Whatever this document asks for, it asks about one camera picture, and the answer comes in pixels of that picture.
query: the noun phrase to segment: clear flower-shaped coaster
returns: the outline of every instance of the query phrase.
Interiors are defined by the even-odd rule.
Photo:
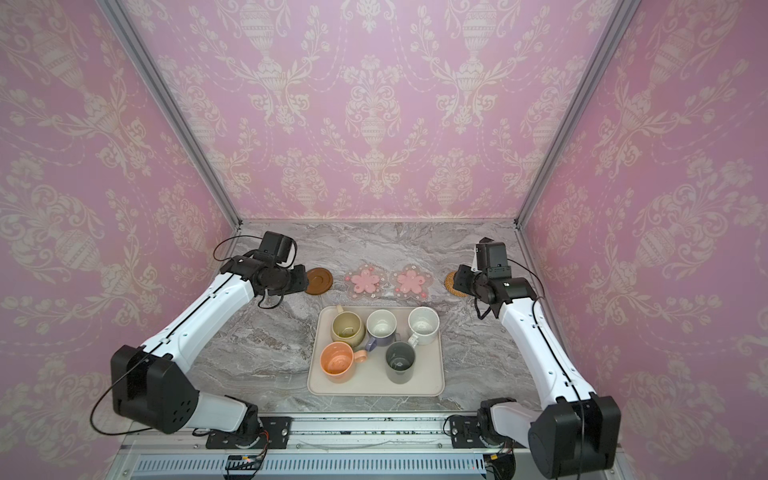
[[[392,285],[395,286],[395,297],[426,300],[429,296],[429,286],[432,285],[434,278],[430,272],[410,263],[401,271],[393,273],[391,280]]]
[[[364,263],[359,269],[344,274],[347,285],[346,295],[351,300],[360,298],[380,298],[389,282],[380,266]]]

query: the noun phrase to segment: brown coaster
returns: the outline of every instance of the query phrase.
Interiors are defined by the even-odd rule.
[[[306,273],[310,285],[306,288],[309,295],[321,295],[333,286],[333,275],[327,269],[313,268]]]
[[[469,296],[466,293],[461,293],[458,290],[454,290],[454,288],[453,288],[453,274],[454,273],[456,273],[455,270],[445,276],[445,288],[452,295],[456,295],[456,296]]]

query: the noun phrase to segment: pink damask wallpaper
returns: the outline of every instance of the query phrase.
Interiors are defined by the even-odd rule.
[[[527,235],[637,477],[768,478],[768,3],[641,3]]]
[[[3,478],[103,478],[109,359],[208,284],[231,229],[92,0],[0,3]],[[126,423],[111,401],[104,430]]]
[[[123,0],[244,218],[516,217],[615,0]]]

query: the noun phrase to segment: marble table surface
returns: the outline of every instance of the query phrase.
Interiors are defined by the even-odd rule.
[[[442,285],[460,263],[471,263],[483,237],[503,241],[510,258],[525,264],[510,223],[246,223],[243,234],[272,230],[298,243],[296,263],[322,266],[334,276],[320,296],[295,293],[274,310],[256,300],[235,313],[203,348],[188,376],[196,388],[252,402],[262,412],[385,412],[475,410],[484,399],[509,396],[540,409],[533,378],[515,342],[494,316],[479,320],[469,298]],[[235,253],[258,246],[240,238]],[[344,273],[371,262],[389,272],[416,263],[435,282],[423,301],[398,300],[392,289],[382,298],[352,301]],[[513,276],[528,274],[512,265]],[[438,397],[315,396],[307,390],[318,314],[326,306],[418,306],[434,308],[441,319],[445,390]]]

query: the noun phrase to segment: metal vent grille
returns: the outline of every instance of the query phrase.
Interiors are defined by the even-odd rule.
[[[388,454],[388,455],[301,455],[289,458],[267,458],[261,470],[285,474],[361,474],[361,473],[409,473],[466,474],[485,473],[482,455],[447,454]]]
[[[227,455],[142,455],[133,477],[221,473]],[[261,471],[271,475],[485,474],[482,454],[302,454],[268,455]]]
[[[142,455],[134,475],[174,472],[223,472],[227,455]]]

